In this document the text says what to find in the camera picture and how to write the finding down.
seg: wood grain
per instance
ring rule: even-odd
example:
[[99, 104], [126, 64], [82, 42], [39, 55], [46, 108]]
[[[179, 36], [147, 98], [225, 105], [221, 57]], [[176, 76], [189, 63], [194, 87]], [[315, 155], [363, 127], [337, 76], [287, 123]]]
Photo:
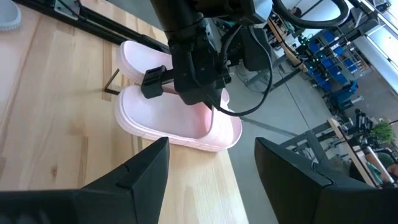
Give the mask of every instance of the wood grain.
[[[105, 1], [83, 2], [164, 41]], [[0, 190], [82, 187], [151, 142], [119, 127], [116, 97], [102, 92], [117, 46], [20, 8], [22, 26], [0, 33]], [[247, 222], [228, 152], [171, 145], [160, 223]]]

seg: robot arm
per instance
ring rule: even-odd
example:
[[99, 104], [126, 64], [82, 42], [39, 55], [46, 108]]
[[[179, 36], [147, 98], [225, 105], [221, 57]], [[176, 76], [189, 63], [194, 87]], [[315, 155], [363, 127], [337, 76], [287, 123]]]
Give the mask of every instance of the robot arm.
[[[153, 98], [162, 94], [162, 84], [174, 82], [175, 90], [185, 104], [204, 102], [217, 108], [222, 89], [231, 81], [226, 61], [228, 45], [233, 37], [246, 31], [252, 38], [243, 41], [262, 45], [252, 28], [245, 30], [242, 27], [266, 22], [273, 3], [277, 12], [295, 25], [310, 28], [336, 26], [344, 22], [349, 10], [344, 0], [333, 1], [340, 8], [341, 16], [332, 21], [310, 22], [289, 14], [280, 0], [151, 0], [169, 40], [173, 69], [159, 67], [148, 70], [141, 90], [146, 98]], [[225, 35], [219, 54], [213, 44], [208, 21], [204, 18], [223, 16], [228, 16], [236, 25]], [[270, 60], [269, 55], [263, 61], [267, 60]], [[268, 69], [267, 65], [257, 68], [263, 69]]]

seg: metal rod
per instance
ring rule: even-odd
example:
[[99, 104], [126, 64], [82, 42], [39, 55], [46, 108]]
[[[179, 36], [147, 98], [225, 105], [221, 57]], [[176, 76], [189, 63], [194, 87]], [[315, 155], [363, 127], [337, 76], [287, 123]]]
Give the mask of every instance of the metal rod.
[[320, 3], [322, 2], [322, 0], [317, 1], [317, 3], [315, 3], [313, 6], [311, 6], [311, 8], [309, 8], [307, 11], [305, 11], [302, 15], [301, 18], [305, 15], [307, 15], [307, 13], [309, 13], [312, 9], [314, 9], [315, 7], [317, 7]]
[[120, 92], [116, 91], [116, 90], [111, 90], [108, 87], [110, 86], [110, 84], [112, 83], [112, 81], [115, 79], [116, 75], [118, 75], [119, 73], [119, 69], [116, 69], [116, 71], [113, 73], [112, 77], [108, 80], [108, 82], [105, 84], [104, 86], [104, 91], [107, 93], [111, 93], [114, 95], [118, 95]]
[[281, 85], [285, 84], [286, 82], [291, 80], [294, 76], [296, 76], [300, 72], [301, 72], [301, 70], [297, 68], [296, 70], [294, 70], [293, 72], [291, 72], [290, 74], [288, 74], [287, 76], [282, 78], [281, 80], [277, 81], [275, 84], [273, 84], [273, 86], [271, 88], [271, 91], [274, 91], [276, 88], [278, 88]]

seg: black clamp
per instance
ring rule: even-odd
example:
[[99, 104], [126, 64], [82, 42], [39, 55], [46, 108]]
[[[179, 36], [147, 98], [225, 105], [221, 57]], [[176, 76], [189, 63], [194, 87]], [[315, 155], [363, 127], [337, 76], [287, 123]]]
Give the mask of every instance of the black clamp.
[[141, 85], [141, 92], [145, 98], [151, 99], [163, 94], [162, 75], [166, 71], [164, 65], [146, 71]]

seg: white object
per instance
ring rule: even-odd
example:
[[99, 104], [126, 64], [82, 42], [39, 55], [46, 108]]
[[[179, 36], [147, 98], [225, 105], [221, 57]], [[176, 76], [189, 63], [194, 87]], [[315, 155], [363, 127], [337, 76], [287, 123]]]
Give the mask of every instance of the white object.
[[[169, 54], [133, 41], [121, 44], [116, 63], [123, 75], [140, 85], [148, 69], [165, 65], [173, 69]], [[172, 144], [218, 152], [234, 146], [242, 134], [240, 118], [231, 117], [204, 104], [186, 105], [172, 83], [159, 97], [146, 99], [140, 86], [128, 86], [118, 96], [116, 120], [128, 133], [157, 140], [167, 136]], [[221, 94], [221, 107], [228, 110], [229, 95]]]
[[[228, 110], [225, 103], [221, 106]], [[145, 139], [167, 136], [172, 144], [218, 152], [234, 146], [242, 122], [204, 103], [187, 106], [173, 93], [146, 99], [140, 86], [128, 86], [115, 104], [116, 121], [125, 131]]]
[[11, 0], [0, 0], [0, 31], [16, 29], [21, 24], [21, 10]]

